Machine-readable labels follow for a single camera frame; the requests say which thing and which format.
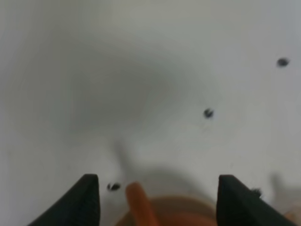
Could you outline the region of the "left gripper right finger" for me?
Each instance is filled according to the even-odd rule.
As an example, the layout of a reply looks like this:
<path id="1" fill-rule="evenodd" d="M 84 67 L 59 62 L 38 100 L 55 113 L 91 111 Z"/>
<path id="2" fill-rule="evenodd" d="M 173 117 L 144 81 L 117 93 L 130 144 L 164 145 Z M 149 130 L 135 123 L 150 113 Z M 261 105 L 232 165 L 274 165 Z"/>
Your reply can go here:
<path id="1" fill-rule="evenodd" d="M 220 175 L 216 204 L 219 226 L 294 226 L 233 175 Z"/>

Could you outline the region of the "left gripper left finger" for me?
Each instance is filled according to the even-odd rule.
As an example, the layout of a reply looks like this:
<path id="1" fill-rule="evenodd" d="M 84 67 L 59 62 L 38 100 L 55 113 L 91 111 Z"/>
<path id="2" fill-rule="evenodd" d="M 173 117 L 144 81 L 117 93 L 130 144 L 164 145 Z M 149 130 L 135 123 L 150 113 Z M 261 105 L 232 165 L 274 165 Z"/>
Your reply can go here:
<path id="1" fill-rule="evenodd" d="M 99 180 L 85 174 L 31 226 L 98 226 L 101 219 Z"/>

